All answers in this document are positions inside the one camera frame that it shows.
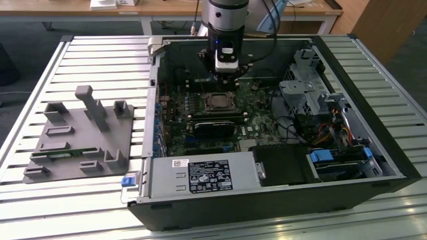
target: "motherboard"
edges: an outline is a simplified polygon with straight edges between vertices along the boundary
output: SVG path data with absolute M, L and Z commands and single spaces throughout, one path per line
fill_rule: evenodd
M 269 110 L 268 87 L 240 79 L 233 91 L 204 92 L 207 86 L 164 87 L 164 139 L 168 156 L 247 152 L 281 142 Z

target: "barcode sticker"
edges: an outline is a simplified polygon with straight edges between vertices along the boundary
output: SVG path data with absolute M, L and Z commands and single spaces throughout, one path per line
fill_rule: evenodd
M 175 159 L 172 161 L 172 168 L 188 167 L 188 159 Z

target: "white box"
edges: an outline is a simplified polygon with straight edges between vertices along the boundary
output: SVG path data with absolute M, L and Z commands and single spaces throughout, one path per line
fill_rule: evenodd
M 90 0 L 90 10 L 107 10 L 116 8 L 116 0 Z
M 116 0 L 119 5 L 135 6 L 139 0 Z

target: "table leg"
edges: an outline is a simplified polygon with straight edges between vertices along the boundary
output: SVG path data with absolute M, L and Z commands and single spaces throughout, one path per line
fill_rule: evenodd
M 141 25 L 141 31 L 143 31 L 144 35 L 153 35 L 152 17 L 151 16 L 141 16 L 140 17 L 140 25 Z
M 329 34 L 332 27 L 333 27 L 333 24 L 335 24 L 335 21 L 336 21 L 336 18 L 337 18 L 336 15 L 325 16 L 324 21 L 323 21 L 320 28 L 319 28 L 319 32 L 317 32 L 319 35 Z
M 50 21 L 42 21 L 42 26 L 44 26 L 44 29 L 46 31 L 52 31 L 53 30 L 53 27 L 52 27 L 52 22 Z

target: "wooden cabinet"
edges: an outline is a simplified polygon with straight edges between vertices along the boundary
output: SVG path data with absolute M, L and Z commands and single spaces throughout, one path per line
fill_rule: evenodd
M 343 8 L 331 34 L 356 34 L 385 64 L 427 15 L 427 0 L 336 0 Z

